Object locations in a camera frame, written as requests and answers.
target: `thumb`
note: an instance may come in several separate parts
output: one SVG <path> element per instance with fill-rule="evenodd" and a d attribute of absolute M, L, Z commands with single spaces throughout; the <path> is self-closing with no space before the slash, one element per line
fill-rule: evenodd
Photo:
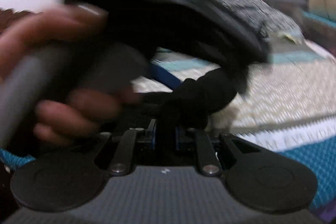
<path fill-rule="evenodd" d="M 18 20 L 0 36 L 0 76 L 5 77 L 36 44 L 73 41 L 98 33 L 107 12 L 91 5 L 60 5 Z"/>

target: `small logo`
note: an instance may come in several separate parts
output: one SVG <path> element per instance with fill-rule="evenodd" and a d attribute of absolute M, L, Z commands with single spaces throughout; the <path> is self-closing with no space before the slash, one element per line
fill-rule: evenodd
<path fill-rule="evenodd" d="M 167 168 L 166 168 L 166 169 L 164 169 L 164 170 L 161 170 L 161 173 L 162 173 L 162 174 L 165 174 L 165 175 L 166 175 L 168 172 L 170 172 L 170 170 L 169 170 L 169 169 L 167 169 Z"/>

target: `round black pad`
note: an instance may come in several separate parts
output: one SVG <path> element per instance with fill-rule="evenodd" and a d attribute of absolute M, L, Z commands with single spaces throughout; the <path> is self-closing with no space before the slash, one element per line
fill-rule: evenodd
<path fill-rule="evenodd" d="M 228 172 L 226 185 L 239 202 L 271 214 L 307 208 L 315 196 L 314 173 L 273 153 L 249 153 Z"/>
<path fill-rule="evenodd" d="M 87 203 L 104 185 L 102 172 L 79 153 L 45 155 L 18 169 L 11 191 L 24 207 L 60 212 Z"/>

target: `blue patterned fabric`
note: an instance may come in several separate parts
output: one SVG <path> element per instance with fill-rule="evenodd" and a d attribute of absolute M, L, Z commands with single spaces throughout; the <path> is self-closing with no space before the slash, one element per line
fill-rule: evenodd
<path fill-rule="evenodd" d="M 310 168 L 318 179 L 318 190 L 310 206 L 320 208 L 336 197 L 336 137 L 280 153 Z"/>
<path fill-rule="evenodd" d="M 18 157 L 15 156 L 4 149 L 0 149 L 0 161 L 8 166 L 11 170 L 16 170 L 17 168 L 35 160 L 32 156 Z"/>

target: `hand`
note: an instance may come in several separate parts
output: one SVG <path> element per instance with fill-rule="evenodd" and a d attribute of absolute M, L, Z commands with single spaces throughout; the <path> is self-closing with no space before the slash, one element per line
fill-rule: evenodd
<path fill-rule="evenodd" d="M 60 5 L 27 16 L 0 36 L 0 76 L 5 79 L 18 61 L 36 45 L 50 39 L 75 41 L 98 33 L 107 13 L 90 5 Z M 132 86 L 108 95 L 94 90 L 73 90 L 67 104 L 42 101 L 36 107 L 39 123 L 34 134 L 43 141 L 69 145 L 76 137 L 89 136 L 100 122 L 114 118 L 123 103 L 136 103 Z"/>

